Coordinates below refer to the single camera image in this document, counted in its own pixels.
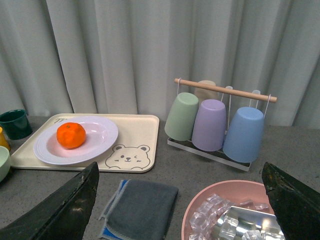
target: bear illustration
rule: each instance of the bear illustration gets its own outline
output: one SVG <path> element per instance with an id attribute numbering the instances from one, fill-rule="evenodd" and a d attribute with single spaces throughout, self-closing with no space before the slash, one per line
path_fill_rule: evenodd
<path id="1" fill-rule="evenodd" d="M 113 153 L 105 160 L 105 165 L 109 168 L 132 170 L 135 168 L 144 169 L 150 164 L 148 152 L 150 147 L 141 145 L 138 147 L 126 147 L 122 144 L 115 145 Z"/>

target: gray countertop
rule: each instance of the gray countertop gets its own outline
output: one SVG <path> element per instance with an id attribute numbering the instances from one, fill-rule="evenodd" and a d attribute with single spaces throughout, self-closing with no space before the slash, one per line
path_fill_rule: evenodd
<path id="1" fill-rule="evenodd" d="M 29 116 L 33 132 L 49 117 Z M 95 204 L 83 239 L 98 239 L 103 219 L 98 220 L 108 200 L 123 179 L 140 179 L 179 188 L 166 240 L 181 239 L 185 211 L 202 189 L 226 180 L 249 180 L 262 183 L 261 172 L 270 162 L 304 184 L 320 192 L 320 130 L 301 127 L 266 126 L 259 157 L 248 172 L 209 160 L 167 144 L 161 121 L 155 164 L 145 173 L 101 172 Z M 14 153 L 28 138 L 9 140 Z M 0 228 L 31 210 L 64 185 L 77 171 L 12 169 L 0 182 Z"/>

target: plate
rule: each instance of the plate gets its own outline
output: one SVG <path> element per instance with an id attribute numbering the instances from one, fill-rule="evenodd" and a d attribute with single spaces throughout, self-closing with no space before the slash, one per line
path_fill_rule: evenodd
<path id="1" fill-rule="evenodd" d="M 62 124 L 73 122 L 83 126 L 86 132 L 85 142 L 74 149 L 66 149 L 57 141 L 57 129 Z M 54 165 L 71 165 L 90 160 L 107 151 L 118 138 L 117 125 L 101 116 L 79 116 L 55 123 L 43 131 L 35 140 L 35 156 Z"/>
<path id="2" fill-rule="evenodd" d="M 189 235 L 192 232 L 189 219 L 195 210 L 212 194 L 217 194 L 235 204 L 239 204 L 247 199 L 251 199 L 254 203 L 266 203 L 269 206 L 270 214 L 274 214 L 266 194 L 265 186 L 262 183 L 247 180 L 217 182 L 200 191 L 189 203 L 182 221 L 182 240 L 189 240 Z"/>

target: green cup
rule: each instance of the green cup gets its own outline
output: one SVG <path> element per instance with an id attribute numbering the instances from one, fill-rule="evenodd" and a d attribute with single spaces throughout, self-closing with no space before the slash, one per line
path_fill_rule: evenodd
<path id="1" fill-rule="evenodd" d="M 27 113 L 23 109 L 11 110 L 1 114 L 0 126 L 11 140 L 23 139 L 32 133 Z"/>
<path id="2" fill-rule="evenodd" d="M 175 98 L 167 117 L 164 131 L 172 139 L 187 141 L 192 137 L 199 108 L 198 98 L 189 92 L 182 92 Z"/>

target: tray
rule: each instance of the tray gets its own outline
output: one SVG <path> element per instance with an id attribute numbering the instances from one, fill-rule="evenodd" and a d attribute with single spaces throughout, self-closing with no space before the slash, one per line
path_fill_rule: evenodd
<path id="1" fill-rule="evenodd" d="M 37 137 L 48 127 L 66 119 L 80 116 L 99 116 L 113 121 L 118 138 L 107 151 L 90 160 L 70 165 L 54 165 L 39 160 L 34 154 Z M 145 173 L 155 164 L 159 118 L 154 115 L 61 113 L 49 118 L 22 146 L 11 155 L 11 167 L 34 170 L 81 171 L 97 162 L 100 172 Z M 125 164 L 115 161 L 118 155 L 138 157 L 141 162 Z"/>

